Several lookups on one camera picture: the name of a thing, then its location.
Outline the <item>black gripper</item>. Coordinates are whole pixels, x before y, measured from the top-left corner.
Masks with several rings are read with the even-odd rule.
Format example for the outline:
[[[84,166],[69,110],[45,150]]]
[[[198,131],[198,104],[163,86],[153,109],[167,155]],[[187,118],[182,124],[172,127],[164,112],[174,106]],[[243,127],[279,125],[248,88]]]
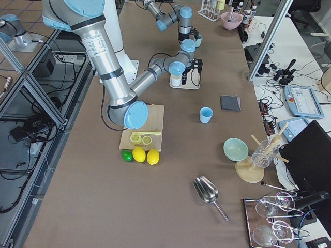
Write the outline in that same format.
[[[179,31],[179,41],[184,41],[185,39],[193,39],[194,41],[197,41],[201,37],[202,36],[199,34],[199,32],[196,29],[192,29],[189,31],[189,33],[186,34]]]
[[[198,73],[201,74],[202,67],[203,67],[202,59],[194,58],[192,60],[192,62],[190,63],[190,65],[188,67],[186,67],[186,70],[182,73],[181,84],[186,85],[188,72],[190,72],[191,70],[197,69]]]

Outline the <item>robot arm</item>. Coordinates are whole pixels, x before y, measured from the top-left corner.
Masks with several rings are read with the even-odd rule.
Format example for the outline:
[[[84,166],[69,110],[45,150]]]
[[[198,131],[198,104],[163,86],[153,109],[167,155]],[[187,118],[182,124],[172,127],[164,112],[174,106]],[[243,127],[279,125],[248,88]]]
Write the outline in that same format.
[[[159,5],[157,1],[141,1],[142,6],[138,4],[138,1],[134,2],[139,8],[149,11],[152,14],[161,32],[165,31],[173,24],[178,23],[177,38],[179,43],[185,39],[192,39],[194,42],[197,42],[202,37],[199,31],[191,25],[193,16],[191,7],[179,4],[171,5],[169,1],[166,1],[172,8],[169,13],[166,13],[161,10],[163,1],[159,1]]]
[[[138,99],[165,72],[180,77],[192,64],[195,41],[190,39],[192,9],[175,5],[164,14],[155,1],[144,1],[144,7],[156,19],[160,31],[179,23],[180,50],[174,57],[157,58],[151,66],[128,83],[125,70],[118,61],[113,44],[122,40],[114,1],[42,1],[42,17],[46,26],[78,35],[106,88],[110,102],[108,119],[128,129],[138,129],[149,115],[147,105]]]

